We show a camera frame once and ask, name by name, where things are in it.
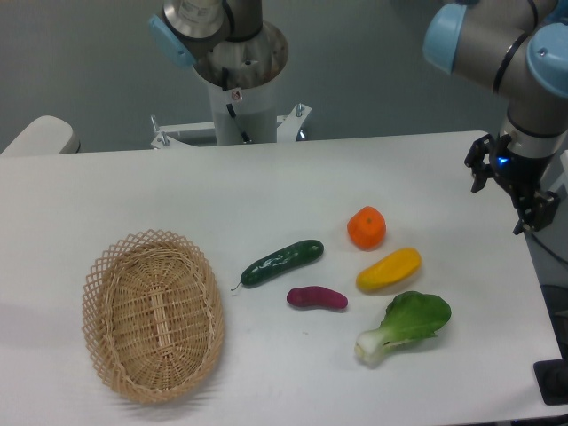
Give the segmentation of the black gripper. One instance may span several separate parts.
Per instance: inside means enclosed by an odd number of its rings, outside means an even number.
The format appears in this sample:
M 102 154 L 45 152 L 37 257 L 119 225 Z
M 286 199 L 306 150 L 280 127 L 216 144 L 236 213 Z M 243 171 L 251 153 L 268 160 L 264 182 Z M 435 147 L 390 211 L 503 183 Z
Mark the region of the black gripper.
M 540 191 L 553 156 L 552 142 L 552 138 L 537 138 L 520 130 L 503 132 L 497 138 L 485 134 L 472 143 L 465 157 L 473 179 L 471 192 L 481 191 L 488 179 L 494 179 L 510 196 L 518 214 L 515 235 L 551 225 L 560 205 L 557 193 Z

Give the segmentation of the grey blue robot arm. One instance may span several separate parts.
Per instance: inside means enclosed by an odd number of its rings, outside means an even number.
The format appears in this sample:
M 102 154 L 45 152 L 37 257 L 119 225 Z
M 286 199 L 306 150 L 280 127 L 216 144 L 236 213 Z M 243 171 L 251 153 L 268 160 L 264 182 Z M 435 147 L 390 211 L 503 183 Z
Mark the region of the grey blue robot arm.
M 432 19 L 422 46 L 434 67 L 504 97 L 497 136 L 476 140 L 465 165 L 472 191 L 493 179 L 517 211 L 515 233 L 550 225 L 560 203 L 540 182 L 567 133 L 567 25 L 547 23 L 557 1 L 455 1 Z M 258 1 L 166 1 L 148 22 L 162 53 L 209 90 L 219 145 L 294 141 L 310 110 L 279 119 L 271 84 L 288 43 Z

